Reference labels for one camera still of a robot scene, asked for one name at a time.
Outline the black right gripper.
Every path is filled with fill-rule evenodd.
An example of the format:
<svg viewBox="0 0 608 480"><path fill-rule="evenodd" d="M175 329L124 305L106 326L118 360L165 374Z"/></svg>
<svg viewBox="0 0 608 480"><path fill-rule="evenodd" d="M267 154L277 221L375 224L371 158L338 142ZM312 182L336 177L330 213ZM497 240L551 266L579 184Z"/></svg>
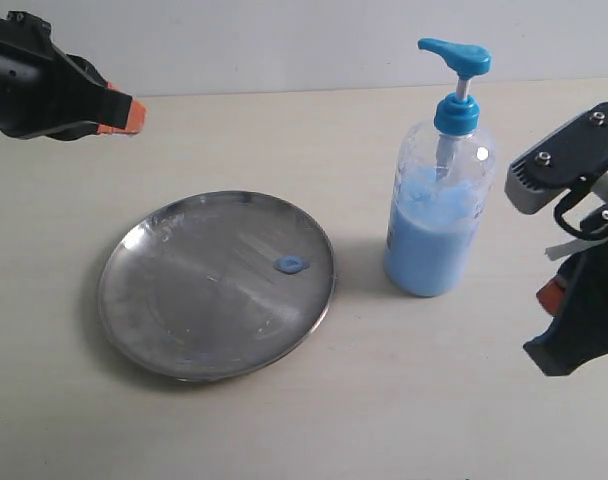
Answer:
<svg viewBox="0 0 608 480"><path fill-rule="evenodd" d="M536 293L550 316L549 328L523 345L524 351L545 376L568 376L580 366L608 355L608 200L601 209L580 222L578 229L564 214L588 195L571 191L558 204L558 223L593 246L566 259Z"/></svg>

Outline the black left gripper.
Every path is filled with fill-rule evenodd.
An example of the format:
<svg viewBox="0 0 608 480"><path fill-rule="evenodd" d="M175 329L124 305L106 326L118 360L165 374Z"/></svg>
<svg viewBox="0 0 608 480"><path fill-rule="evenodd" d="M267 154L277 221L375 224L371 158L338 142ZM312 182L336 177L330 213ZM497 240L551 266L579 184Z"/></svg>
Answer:
<svg viewBox="0 0 608 480"><path fill-rule="evenodd" d="M104 134L141 133L146 107L85 59L64 53L51 32L48 21L25 11L0 17L0 131L68 140L103 122Z"/></svg>

